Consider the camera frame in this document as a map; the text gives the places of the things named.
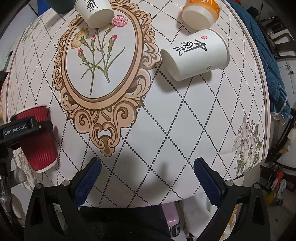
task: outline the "table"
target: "table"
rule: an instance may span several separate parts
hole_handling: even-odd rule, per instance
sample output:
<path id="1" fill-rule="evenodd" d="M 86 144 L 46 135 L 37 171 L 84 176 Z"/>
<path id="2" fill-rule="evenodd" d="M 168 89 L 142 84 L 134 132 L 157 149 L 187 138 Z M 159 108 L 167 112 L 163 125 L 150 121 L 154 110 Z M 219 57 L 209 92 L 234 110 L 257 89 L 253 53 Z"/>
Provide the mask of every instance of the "table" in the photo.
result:
<path id="1" fill-rule="evenodd" d="M 221 0 L 213 26 L 229 45 L 229 66 L 176 82 L 160 49 L 194 32 L 181 18 L 185 0 L 110 2 L 112 25 L 90 29 L 75 10 L 64 16 L 48 10 L 18 43 L 4 121 L 46 104 L 58 154 L 54 168 L 35 174 L 16 150 L 15 164 L 28 174 L 24 186 L 58 185 L 97 156 L 102 172 L 85 205 L 142 207 L 203 192 L 193 172 L 198 157 L 224 179 L 264 159 L 270 132 L 265 74 L 230 5 Z"/>

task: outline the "dark green cup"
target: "dark green cup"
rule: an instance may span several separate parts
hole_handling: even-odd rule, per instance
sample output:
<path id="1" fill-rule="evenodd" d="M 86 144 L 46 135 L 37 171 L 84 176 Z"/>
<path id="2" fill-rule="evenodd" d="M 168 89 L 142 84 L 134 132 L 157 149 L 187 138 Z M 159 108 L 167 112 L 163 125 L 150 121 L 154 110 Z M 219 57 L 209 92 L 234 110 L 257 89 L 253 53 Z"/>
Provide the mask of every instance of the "dark green cup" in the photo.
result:
<path id="1" fill-rule="evenodd" d="M 74 8 L 76 0 L 45 0 L 58 14 L 65 14 Z"/>

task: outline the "white paper cup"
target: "white paper cup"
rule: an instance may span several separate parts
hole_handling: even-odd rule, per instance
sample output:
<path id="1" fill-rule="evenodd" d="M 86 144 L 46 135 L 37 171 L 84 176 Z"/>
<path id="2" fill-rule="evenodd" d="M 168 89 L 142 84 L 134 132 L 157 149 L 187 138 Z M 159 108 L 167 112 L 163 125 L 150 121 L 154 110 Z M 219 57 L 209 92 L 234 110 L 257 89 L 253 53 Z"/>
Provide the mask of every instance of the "white paper cup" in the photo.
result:
<path id="1" fill-rule="evenodd" d="M 222 5 L 215 0 L 187 1 L 182 13 L 183 21 L 191 28 L 210 28 L 219 18 Z"/>
<path id="2" fill-rule="evenodd" d="M 109 0 L 76 0 L 75 9 L 91 28 L 100 28 L 114 17 Z"/>
<path id="3" fill-rule="evenodd" d="M 160 54 L 163 64 L 176 81 L 226 68 L 230 60 L 225 40 L 210 28 L 171 44 Z"/>

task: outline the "paper cup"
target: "paper cup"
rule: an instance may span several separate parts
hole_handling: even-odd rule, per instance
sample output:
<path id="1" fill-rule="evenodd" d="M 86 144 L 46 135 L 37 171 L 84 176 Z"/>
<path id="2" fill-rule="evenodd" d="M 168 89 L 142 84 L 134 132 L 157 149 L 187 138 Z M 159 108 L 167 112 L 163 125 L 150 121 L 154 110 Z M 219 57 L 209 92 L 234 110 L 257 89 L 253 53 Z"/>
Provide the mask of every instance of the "paper cup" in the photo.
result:
<path id="1" fill-rule="evenodd" d="M 187 0 L 182 18 L 193 29 L 210 28 L 219 18 L 221 7 L 215 0 Z"/>
<path id="2" fill-rule="evenodd" d="M 171 44 L 160 54 L 163 64 L 176 81 L 226 68 L 230 60 L 225 40 L 210 28 Z"/>
<path id="3" fill-rule="evenodd" d="M 100 28 L 114 17 L 109 0 L 76 0 L 75 9 L 91 28 Z"/>
<path id="4" fill-rule="evenodd" d="M 47 121 L 46 105 L 36 105 L 15 113 L 10 120 L 19 120 L 35 116 L 36 122 Z M 50 132 L 30 136 L 20 140 L 22 148 L 32 169 L 37 172 L 45 172 L 57 162 L 56 148 Z"/>

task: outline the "blue object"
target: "blue object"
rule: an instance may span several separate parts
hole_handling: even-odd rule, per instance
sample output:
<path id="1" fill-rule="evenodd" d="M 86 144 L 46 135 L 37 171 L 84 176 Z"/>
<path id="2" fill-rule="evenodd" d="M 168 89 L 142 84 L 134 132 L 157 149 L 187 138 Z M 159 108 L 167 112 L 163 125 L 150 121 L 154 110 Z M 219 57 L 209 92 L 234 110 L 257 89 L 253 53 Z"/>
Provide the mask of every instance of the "blue object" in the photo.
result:
<path id="1" fill-rule="evenodd" d="M 226 1 L 244 22 L 257 46 L 266 76 L 271 112 L 281 114 L 286 121 L 289 121 L 291 118 L 291 108 L 287 101 L 287 93 L 281 79 L 279 67 L 267 46 L 258 24 L 241 5 L 233 0 Z"/>
<path id="2" fill-rule="evenodd" d="M 217 207 L 221 206 L 222 192 L 199 158 L 194 161 L 193 169 L 211 204 Z"/>
<path id="3" fill-rule="evenodd" d="M 37 0 L 37 6 L 38 6 L 38 15 L 42 15 L 45 13 L 48 9 L 50 9 L 50 5 L 45 2 L 44 0 Z"/>
<path id="4" fill-rule="evenodd" d="M 76 207 L 85 203 L 87 196 L 93 188 L 98 176 L 102 170 L 100 159 L 96 158 L 95 162 L 89 167 L 81 182 L 76 186 L 73 203 Z"/>

